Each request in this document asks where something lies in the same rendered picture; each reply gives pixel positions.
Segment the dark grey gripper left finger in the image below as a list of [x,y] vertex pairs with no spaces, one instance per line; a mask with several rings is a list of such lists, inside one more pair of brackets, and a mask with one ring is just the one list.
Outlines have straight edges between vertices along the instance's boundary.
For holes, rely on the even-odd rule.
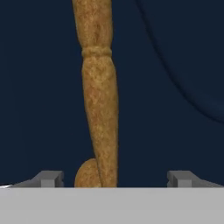
[[12,187],[63,187],[63,171],[41,171],[32,179],[12,185]]

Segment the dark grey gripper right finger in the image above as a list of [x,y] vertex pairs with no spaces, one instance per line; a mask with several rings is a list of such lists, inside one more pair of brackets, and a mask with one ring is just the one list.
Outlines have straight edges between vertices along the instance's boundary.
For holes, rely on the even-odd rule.
[[168,187],[221,187],[216,183],[204,180],[191,171],[168,171]]

